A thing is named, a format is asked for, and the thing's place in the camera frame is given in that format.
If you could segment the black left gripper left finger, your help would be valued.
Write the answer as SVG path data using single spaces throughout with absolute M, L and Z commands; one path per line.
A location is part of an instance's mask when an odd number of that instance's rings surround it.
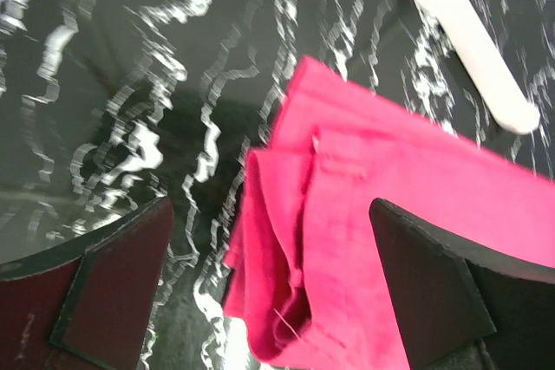
M 173 232 L 169 197 L 1 266 L 3 369 L 135 369 Z

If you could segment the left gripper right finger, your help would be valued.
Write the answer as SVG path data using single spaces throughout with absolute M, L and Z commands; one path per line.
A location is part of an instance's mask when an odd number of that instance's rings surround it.
M 554 270 L 443 230 L 385 199 L 369 207 L 412 369 L 552 369 Z

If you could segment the silver white clothes rack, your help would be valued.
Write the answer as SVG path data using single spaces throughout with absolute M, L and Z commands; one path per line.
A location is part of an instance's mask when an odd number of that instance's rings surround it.
M 539 127 L 528 101 L 469 0 L 414 0 L 437 19 L 497 124 L 519 135 Z

